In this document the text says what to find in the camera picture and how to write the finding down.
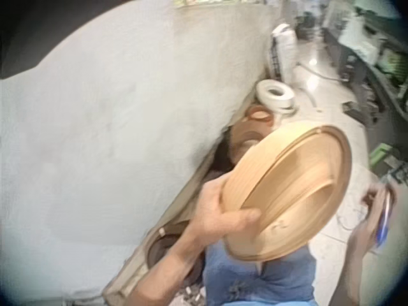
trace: tape roll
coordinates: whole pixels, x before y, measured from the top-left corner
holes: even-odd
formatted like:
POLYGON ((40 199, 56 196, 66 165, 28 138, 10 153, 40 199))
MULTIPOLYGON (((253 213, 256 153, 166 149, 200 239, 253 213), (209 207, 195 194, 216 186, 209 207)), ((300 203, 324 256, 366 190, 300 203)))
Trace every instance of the tape roll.
POLYGON ((337 127, 287 124, 252 147, 222 190, 222 209, 262 211, 258 228, 225 237, 244 261, 267 261, 305 245, 336 213, 351 174, 351 149, 337 127))
POLYGON ((292 88, 276 80, 263 80, 256 84, 259 102, 273 112, 293 113, 296 110, 292 88))

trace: white floor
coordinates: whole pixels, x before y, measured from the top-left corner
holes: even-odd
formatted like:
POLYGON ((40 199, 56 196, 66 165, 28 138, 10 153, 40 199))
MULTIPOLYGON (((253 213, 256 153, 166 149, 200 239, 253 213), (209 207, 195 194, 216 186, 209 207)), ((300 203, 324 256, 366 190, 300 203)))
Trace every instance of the white floor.
MULTIPOLYGON (((330 65, 330 58, 322 43, 299 43, 298 47, 299 61, 302 64, 324 76, 338 77, 335 68, 330 65), (316 64, 309 64, 312 59, 316 60, 316 64)), ((344 200, 333 219, 310 241, 311 253, 317 259, 315 298, 320 306, 326 306, 340 276, 347 240, 352 229, 367 213, 367 209, 360 204, 360 199, 368 186, 378 179, 367 170, 368 149, 364 126, 342 113, 343 102, 356 101, 353 92, 340 82, 324 80, 299 66, 295 69, 295 75, 296 82, 292 87, 295 90, 299 111, 290 118, 278 120, 278 124, 297 120, 318 120, 336 125, 347 135, 353 155, 351 181, 344 200), (319 111, 313 107, 308 95, 299 88, 307 90, 312 95, 319 111)), ((408 250, 406 239, 408 226, 404 226, 404 220, 408 216, 408 205, 401 203, 397 208, 403 213, 400 214, 400 222, 396 221, 391 229, 387 242, 381 250, 370 252, 365 257, 361 286, 362 305, 375 305, 374 302, 394 285, 398 271, 406 264, 402 254, 408 250)), ((176 298, 171 306, 178 305, 183 305, 181 297, 176 298)))

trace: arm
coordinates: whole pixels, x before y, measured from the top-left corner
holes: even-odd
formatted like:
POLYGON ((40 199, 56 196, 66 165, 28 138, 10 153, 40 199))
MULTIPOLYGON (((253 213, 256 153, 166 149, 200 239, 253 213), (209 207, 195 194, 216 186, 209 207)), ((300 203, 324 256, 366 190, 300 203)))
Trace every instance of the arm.
POLYGON ((207 182, 201 190, 195 216, 167 255, 151 269, 130 294, 126 306, 168 305, 206 246, 224 235, 243 231, 261 213, 256 209, 224 213, 220 194, 228 175, 207 182))
POLYGON ((339 283, 329 306, 358 306, 364 255, 375 245, 375 234, 383 211, 386 188, 368 190, 363 201, 369 207, 367 218, 351 233, 339 283))

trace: white tape roll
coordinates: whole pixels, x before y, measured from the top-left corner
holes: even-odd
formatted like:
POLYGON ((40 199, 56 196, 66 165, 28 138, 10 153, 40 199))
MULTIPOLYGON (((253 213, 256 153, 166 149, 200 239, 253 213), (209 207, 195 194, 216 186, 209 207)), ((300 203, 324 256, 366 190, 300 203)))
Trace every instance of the white tape roll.
POLYGON ((263 80, 256 85, 256 95, 259 102, 273 112, 293 113, 295 93, 292 88, 276 80, 263 80))

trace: blue object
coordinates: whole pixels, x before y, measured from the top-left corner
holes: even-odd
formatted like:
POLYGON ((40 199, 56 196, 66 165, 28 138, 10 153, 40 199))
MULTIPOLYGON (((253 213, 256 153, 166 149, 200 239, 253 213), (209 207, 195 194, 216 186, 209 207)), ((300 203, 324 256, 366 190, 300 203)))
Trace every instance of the blue object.
POLYGON ((385 198, 384 209, 382 210, 380 223, 379 223, 378 231, 377 231, 377 245, 378 246, 382 245, 384 241, 387 239, 388 220, 390 219, 390 213, 391 213, 391 194, 388 191, 386 198, 385 198))
POLYGON ((231 258, 223 241, 219 241, 207 247, 205 254, 203 281, 207 305, 238 306, 237 302, 246 302, 248 306, 289 302, 317 305, 312 286, 315 273, 316 259, 307 245, 283 258, 263 263, 259 273, 255 263, 231 258))

